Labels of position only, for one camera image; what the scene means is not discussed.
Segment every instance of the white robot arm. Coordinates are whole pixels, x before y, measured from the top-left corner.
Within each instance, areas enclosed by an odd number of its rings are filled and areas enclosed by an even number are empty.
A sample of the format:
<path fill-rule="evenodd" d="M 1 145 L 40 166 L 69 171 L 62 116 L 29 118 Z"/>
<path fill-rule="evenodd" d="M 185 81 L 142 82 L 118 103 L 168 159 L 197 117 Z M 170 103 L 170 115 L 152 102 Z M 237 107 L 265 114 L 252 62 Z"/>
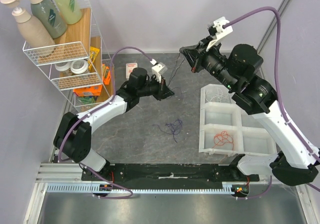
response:
<path fill-rule="evenodd" d="M 289 186 L 312 182 L 318 174 L 315 166 L 319 164 L 313 154 L 319 156 L 319 149 L 307 140 L 291 120 L 312 149 L 313 153 L 310 154 L 283 118 L 276 91 L 266 80 L 256 75 L 263 59 L 252 46 L 236 45 L 228 58 L 220 54 L 221 38 L 232 32 L 231 26 L 222 28 L 225 23 L 228 21 L 224 17 L 216 20 L 208 28 L 210 36 L 197 45 L 182 47 L 179 51 L 185 56 L 193 73 L 205 69 L 227 87 L 230 93 L 235 93 L 232 99 L 236 104 L 260 122 L 281 148 L 279 153 L 273 155 L 239 155 L 235 159 L 237 170 L 244 176 L 273 174 Z M 91 134 L 115 116 L 132 109 L 139 103 L 140 97 L 152 95 L 160 101 L 174 94 L 162 78 L 166 66 L 154 60 L 151 63 L 154 65 L 153 76 L 147 79 L 145 69 L 134 69 L 129 81 L 116 92 L 112 102 L 107 100 L 77 115 L 65 114 L 54 145 L 60 148 L 71 126 L 85 117 L 77 127 L 76 134 L 67 139 L 62 152 L 74 162 L 91 167 L 96 172 L 109 166 L 110 163 L 91 148 Z"/>

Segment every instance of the white label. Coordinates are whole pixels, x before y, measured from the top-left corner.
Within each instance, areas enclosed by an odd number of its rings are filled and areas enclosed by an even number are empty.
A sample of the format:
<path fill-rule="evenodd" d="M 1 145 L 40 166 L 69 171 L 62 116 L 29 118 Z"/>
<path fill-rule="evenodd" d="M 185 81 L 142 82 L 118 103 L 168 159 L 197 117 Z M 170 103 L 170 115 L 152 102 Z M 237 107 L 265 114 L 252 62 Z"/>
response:
<path fill-rule="evenodd" d="M 129 80 L 130 73 L 138 67 L 138 63 L 127 63 L 125 64 L 125 78 Z"/>
<path fill-rule="evenodd" d="M 82 94 L 84 96 L 93 96 L 92 92 L 90 92 L 90 91 L 84 91 L 84 92 L 82 92 Z"/>

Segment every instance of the green bottle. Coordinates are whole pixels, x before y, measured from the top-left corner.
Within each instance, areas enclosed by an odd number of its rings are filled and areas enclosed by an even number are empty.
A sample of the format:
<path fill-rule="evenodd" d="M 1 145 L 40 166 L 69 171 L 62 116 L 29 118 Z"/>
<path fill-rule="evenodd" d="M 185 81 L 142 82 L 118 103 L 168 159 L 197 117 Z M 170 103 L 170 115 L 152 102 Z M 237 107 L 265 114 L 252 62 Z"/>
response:
<path fill-rule="evenodd" d="M 69 25 L 77 23 L 82 17 L 82 11 L 76 0 L 54 0 L 65 22 Z"/>
<path fill-rule="evenodd" d="M 51 0 L 30 0 L 30 2 L 32 14 L 40 20 L 53 39 L 66 32 L 67 24 Z"/>

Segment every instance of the gray floor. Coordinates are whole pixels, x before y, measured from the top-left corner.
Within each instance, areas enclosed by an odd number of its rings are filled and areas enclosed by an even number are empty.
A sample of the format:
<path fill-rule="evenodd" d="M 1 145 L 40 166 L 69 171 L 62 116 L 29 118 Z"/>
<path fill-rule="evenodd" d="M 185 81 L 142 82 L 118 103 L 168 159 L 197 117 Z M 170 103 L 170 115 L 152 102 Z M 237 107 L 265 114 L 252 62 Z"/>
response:
<path fill-rule="evenodd" d="M 177 53 L 150 54 L 164 63 L 169 80 L 175 67 Z M 183 60 L 180 55 L 178 64 Z M 115 81 L 118 89 L 126 80 L 126 63 L 137 62 L 151 75 L 151 63 L 142 54 L 119 54 L 115 58 Z M 117 116 L 96 130 L 92 147 L 104 158 L 114 163 L 227 163 L 224 155 L 199 153 L 200 89 L 207 84 L 218 84 L 207 71 L 192 73 L 187 61 L 178 69 L 170 87 L 175 97 L 157 101 L 148 96 L 129 112 Z M 159 130 L 160 125 L 167 131 L 166 123 L 176 119 L 183 121 L 182 131 L 175 136 Z"/>
<path fill-rule="evenodd" d="M 251 185 L 250 192 L 265 188 Z M 46 193 L 43 206 L 38 224 L 306 224 L 297 192 L 277 185 L 252 200 L 218 194 L 99 200 L 90 194 Z"/>

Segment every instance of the orange package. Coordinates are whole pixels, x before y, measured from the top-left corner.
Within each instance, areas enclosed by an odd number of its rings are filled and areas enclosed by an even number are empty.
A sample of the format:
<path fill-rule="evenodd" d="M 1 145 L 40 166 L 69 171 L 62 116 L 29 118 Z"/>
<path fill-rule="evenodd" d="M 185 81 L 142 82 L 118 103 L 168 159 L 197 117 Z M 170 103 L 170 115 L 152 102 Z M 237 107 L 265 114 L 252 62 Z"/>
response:
<path fill-rule="evenodd" d="M 109 66 L 103 65 L 103 67 L 102 67 L 102 73 L 103 73 L 103 84 L 109 85 L 110 80 L 111 80 L 111 75 L 110 75 L 110 68 L 109 68 Z"/>
<path fill-rule="evenodd" d="M 73 92 L 78 97 L 88 97 L 88 96 L 100 96 L 101 90 L 102 90 L 102 85 L 94 85 L 94 86 L 73 89 Z"/>

